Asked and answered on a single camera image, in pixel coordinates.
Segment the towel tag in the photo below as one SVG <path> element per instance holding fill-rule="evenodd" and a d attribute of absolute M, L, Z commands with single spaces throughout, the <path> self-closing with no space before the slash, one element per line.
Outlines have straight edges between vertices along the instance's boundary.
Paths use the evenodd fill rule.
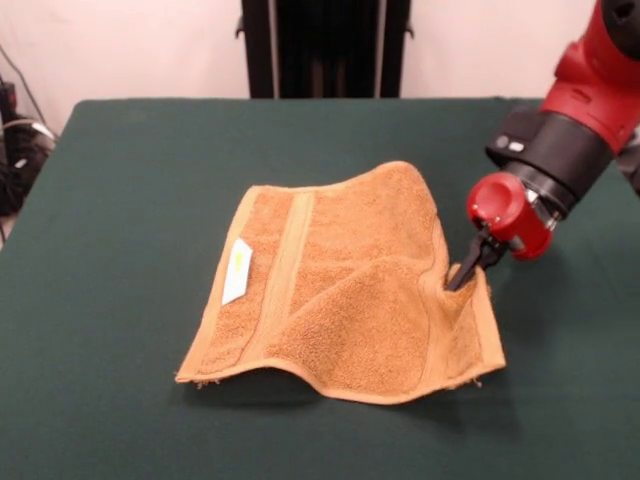
<path fill-rule="evenodd" d="M 249 264 L 253 251 L 241 238 L 237 239 L 231 248 L 227 276 L 222 292 L 222 305 L 242 297 L 247 292 L 249 280 Z"/>

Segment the towel fold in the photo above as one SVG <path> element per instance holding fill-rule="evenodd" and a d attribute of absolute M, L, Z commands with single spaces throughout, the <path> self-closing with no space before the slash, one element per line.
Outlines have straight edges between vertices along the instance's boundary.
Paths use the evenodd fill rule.
<path fill-rule="evenodd" d="M 246 292 L 223 305 L 239 239 L 252 249 Z M 506 362 L 484 273 L 458 292 L 444 290 L 449 274 L 435 201 L 406 162 L 327 186 L 251 187 L 176 381 L 272 367 L 374 404 L 456 388 Z"/>

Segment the orange towel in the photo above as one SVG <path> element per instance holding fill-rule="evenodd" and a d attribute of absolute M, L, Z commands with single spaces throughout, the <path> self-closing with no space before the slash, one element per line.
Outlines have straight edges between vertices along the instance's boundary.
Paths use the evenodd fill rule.
<path fill-rule="evenodd" d="M 238 239 L 252 249 L 246 293 L 223 305 L 228 272 L 242 278 Z M 506 362 L 484 274 L 455 293 L 449 274 L 434 199 L 408 163 L 328 186 L 254 186 L 176 380 L 272 367 L 375 404 L 456 388 Z"/>

